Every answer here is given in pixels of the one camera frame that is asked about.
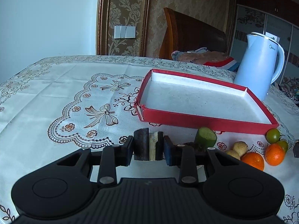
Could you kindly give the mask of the dark sugarcane piece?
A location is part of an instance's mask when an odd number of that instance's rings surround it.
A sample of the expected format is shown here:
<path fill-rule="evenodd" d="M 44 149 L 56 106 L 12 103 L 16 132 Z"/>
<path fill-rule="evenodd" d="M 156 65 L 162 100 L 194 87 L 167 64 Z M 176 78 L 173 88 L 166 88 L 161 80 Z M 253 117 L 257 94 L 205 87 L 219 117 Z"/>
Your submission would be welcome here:
<path fill-rule="evenodd" d="M 162 131 L 150 133 L 149 128 L 136 130 L 134 138 L 134 160 L 160 161 L 163 160 L 164 134 Z"/>

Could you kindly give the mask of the green cucumber piece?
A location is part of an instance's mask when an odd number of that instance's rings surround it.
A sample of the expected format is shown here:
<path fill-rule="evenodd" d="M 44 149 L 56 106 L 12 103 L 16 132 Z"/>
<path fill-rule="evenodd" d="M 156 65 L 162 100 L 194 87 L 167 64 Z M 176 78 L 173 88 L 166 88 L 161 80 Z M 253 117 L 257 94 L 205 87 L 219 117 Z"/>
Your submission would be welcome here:
<path fill-rule="evenodd" d="M 202 148 L 214 147 L 217 141 L 217 135 L 207 127 L 201 127 L 197 130 L 194 143 Z"/>

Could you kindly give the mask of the small tan potato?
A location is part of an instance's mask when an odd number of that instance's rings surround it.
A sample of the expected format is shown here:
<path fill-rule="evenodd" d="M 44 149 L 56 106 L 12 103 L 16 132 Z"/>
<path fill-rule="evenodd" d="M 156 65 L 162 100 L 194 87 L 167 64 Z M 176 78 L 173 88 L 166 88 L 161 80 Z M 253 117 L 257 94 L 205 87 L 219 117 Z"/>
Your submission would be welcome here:
<path fill-rule="evenodd" d="M 233 144 L 233 150 L 240 156 L 242 157 L 247 153 L 247 144 L 243 141 L 238 141 Z"/>
<path fill-rule="evenodd" d="M 232 157 L 234 157 L 234 158 L 236 158 L 236 159 L 238 159 L 238 160 L 240 160 L 239 154 L 234 150 L 227 150 L 225 153 L 232 156 Z"/>

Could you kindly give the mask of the orange tangerine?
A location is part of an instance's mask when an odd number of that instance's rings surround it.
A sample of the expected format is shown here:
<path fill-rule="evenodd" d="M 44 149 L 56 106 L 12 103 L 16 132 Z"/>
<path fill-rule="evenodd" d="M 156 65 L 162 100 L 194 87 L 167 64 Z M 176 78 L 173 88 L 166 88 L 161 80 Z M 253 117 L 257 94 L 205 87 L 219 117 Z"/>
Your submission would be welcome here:
<path fill-rule="evenodd" d="M 285 151 L 277 143 L 271 144 L 265 151 L 265 160 L 271 166 L 281 164 L 285 157 Z"/>
<path fill-rule="evenodd" d="M 265 162 L 261 154 L 255 152 L 246 153 L 242 156 L 241 161 L 261 171 L 265 168 Z"/>

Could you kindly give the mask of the green tomato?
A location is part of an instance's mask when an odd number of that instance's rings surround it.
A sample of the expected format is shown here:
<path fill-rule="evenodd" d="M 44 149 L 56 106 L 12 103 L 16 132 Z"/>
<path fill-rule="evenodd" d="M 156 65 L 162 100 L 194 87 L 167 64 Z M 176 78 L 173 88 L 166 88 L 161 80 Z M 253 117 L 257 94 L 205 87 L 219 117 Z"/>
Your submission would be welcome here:
<path fill-rule="evenodd" d="M 285 153 L 288 151 L 288 143 L 285 140 L 280 140 L 277 144 L 284 150 Z"/>
<path fill-rule="evenodd" d="M 280 132 L 276 128 L 272 128 L 266 133 L 266 140 L 270 144 L 274 144 L 280 140 Z"/>

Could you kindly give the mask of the dark water chestnut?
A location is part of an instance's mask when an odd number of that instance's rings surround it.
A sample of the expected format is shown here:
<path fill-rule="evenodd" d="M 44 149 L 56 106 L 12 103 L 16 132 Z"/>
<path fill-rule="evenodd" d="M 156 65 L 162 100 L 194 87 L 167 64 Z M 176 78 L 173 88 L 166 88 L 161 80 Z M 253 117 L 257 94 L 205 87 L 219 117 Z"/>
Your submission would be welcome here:
<path fill-rule="evenodd" d="M 296 141 L 293 146 L 293 154 L 295 158 L 299 158 L 299 141 Z"/>

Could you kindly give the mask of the red shallow box tray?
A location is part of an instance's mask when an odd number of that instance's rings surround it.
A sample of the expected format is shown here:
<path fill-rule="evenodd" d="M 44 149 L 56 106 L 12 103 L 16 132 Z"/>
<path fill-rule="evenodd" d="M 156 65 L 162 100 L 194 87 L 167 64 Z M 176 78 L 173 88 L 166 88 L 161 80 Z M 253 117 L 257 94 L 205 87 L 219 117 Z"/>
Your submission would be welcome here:
<path fill-rule="evenodd" d="M 246 87 L 163 69 L 147 73 L 134 108 L 141 121 L 186 128 L 264 135 L 279 126 Z"/>

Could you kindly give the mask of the patterned pillow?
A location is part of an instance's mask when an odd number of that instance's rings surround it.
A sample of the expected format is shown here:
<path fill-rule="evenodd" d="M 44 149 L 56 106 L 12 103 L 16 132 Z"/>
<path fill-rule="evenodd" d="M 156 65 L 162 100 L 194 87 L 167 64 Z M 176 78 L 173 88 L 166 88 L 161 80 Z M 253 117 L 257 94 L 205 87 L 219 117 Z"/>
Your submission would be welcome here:
<path fill-rule="evenodd" d="M 174 61 L 217 67 L 233 72 L 236 72 L 240 66 L 240 63 L 228 54 L 209 51 L 206 47 L 188 52 L 174 51 L 172 52 L 171 57 Z"/>

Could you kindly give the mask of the white electric kettle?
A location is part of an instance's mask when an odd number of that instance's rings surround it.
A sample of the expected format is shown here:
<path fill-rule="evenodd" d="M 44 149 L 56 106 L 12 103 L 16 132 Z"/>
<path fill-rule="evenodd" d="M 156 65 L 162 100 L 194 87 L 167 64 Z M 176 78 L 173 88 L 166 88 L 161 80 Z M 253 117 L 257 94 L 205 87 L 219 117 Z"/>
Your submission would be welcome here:
<path fill-rule="evenodd" d="M 284 67 L 284 50 L 278 42 L 264 34 L 247 34 L 247 48 L 234 83 L 249 88 L 261 101 Z"/>

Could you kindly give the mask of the glass sliding wardrobe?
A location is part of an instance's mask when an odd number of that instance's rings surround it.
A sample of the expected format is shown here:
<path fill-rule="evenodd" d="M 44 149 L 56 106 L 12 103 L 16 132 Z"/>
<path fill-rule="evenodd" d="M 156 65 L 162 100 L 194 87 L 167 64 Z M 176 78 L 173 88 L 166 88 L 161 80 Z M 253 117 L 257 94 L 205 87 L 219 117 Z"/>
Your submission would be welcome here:
<path fill-rule="evenodd" d="M 275 38 L 284 49 L 285 64 L 277 83 L 298 80 L 298 27 L 278 17 L 245 6 L 237 6 L 230 55 L 240 62 L 247 48 L 247 34 L 259 32 Z"/>

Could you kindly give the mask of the white wall switch panel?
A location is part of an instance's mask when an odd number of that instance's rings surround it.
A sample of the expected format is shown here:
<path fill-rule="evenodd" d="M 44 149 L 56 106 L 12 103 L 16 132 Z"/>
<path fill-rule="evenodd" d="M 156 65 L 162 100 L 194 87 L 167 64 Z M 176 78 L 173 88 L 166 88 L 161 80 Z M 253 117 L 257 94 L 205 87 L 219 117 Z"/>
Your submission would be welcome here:
<path fill-rule="evenodd" d="M 114 39 L 136 38 L 136 27 L 135 26 L 115 26 L 113 37 Z"/>

